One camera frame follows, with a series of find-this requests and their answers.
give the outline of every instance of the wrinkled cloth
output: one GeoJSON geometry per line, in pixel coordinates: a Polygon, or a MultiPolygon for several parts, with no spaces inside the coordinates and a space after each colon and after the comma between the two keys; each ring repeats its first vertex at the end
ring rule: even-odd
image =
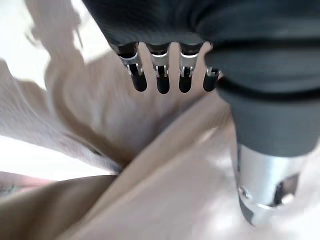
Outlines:
{"type": "MultiPolygon", "coordinates": [[[[0,4],[10,10],[18,3],[0,4]]],[[[162,95],[141,44],[148,88],[137,92],[105,41],[99,54],[87,55],[103,36],[92,30],[97,26],[83,6],[76,7],[80,1],[22,3],[17,12],[29,25],[7,35],[25,42],[7,41],[0,55],[0,134],[121,174],[55,182],[1,199],[0,239],[319,238],[319,148],[308,156],[296,200],[272,224],[254,228],[239,208],[230,110],[215,91],[202,89],[202,57],[191,91],[181,93],[178,46],[172,44],[170,91],[162,95]],[[75,45],[77,32],[83,48],[75,45]],[[36,56],[48,54],[42,78],[18,71],[21,59],[29,59],[24,62],[28,69],[41,69],[24,46],[36,56]]],[[[208,49],[206,45],[200,56],[208,49]]]]}

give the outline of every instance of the white surface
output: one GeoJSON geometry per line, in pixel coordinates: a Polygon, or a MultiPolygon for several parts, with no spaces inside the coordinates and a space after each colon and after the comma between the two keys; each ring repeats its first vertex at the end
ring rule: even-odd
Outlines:
{"type": "Polygon", "coordinates": [[[62,181],[109,172],[60,152],[0,136],[0,171],[62,181]]]}

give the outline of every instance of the robotic hand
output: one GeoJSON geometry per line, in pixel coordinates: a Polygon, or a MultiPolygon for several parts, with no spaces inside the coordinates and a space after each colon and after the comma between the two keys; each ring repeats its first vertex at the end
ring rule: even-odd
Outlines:
{"type": "Polygon", "coordinates": [[[206,41],[204,89],[231,106],[242,213],[259,225],[295,196],[320,134],[320,4],[317,0],[83,0],[132,77],[147,88],[137,45],[169,91],[168,47],[180,43],[186,93],[206,41]],[[224,77],[217,81],[219,71],[224,77]]]}

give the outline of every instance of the metal screw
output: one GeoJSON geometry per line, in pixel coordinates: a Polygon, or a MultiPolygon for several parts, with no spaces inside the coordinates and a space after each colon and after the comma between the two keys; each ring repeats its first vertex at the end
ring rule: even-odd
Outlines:
{"type": "Polygon", "coordinates": [[[239,190],[239,193],[242,194],[246,199],[251,198],[250,194],[247,192],[247,190],[243,186],[239,186],[238,190],[239,190]]]}
{"type": "Polygon", "coordinates": [[[281,198],[281,203],[282,204],[288,204],[290,202],[292,202],[292,200],[295,198],[295,196],[292,194],[292,193],[288,193],[286,195],[284,195],[282,198],[281,198]]]}

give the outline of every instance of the silver metal joint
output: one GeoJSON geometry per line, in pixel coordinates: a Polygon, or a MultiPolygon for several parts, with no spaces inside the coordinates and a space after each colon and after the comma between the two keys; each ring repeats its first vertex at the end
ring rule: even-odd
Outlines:
{"type": "Polygon", "coordinates": [[[169,52],[165,54],[151,54],[153,69],[155,70],[156,76],[159,78],[159,67],[164,67],[164,76],[169,75],[169,52]]]}
{"type": "Polygon", "coordinates": [[[119,58],[131,76],[133,76],[133,73],[131,72],[130,65],[136,66],[139,75],[143,74],[144,70],[142,68],[142,62],[141,62],[141,58],[140,58],[140,54],[139,54],[138,49],[136,50],[136,53],[133,57],[125,58],[125,57],[119,56],[119,58]]]}
{"type": "Polygon", "coordinates": [[[192,77],[196,63],[197,63],[198,55],[199,55],[199,53],[193,54],[193,55],[185,55],[182,52],[180,52],[180,75],[181,75],[181,77],[185,77],[186,67],[190,68],[189,77],[190,78],[192,77]]]}
{"type": "Polygon", "coordinates": [[[296,194],[306,156],[279,157],[238,145],[238,194],[242,213],[254,225],[270,221],[296,194]]]}
{"type": "Polygon", "coordinates": [[[213,71],[213,67],[212,66],[206,68],[206,75],[209,76],[209,77],[211,77],[212,75],[219,76],[220,73],[221,73],[221,70],[219,70],[217,72],[213,71]]]}

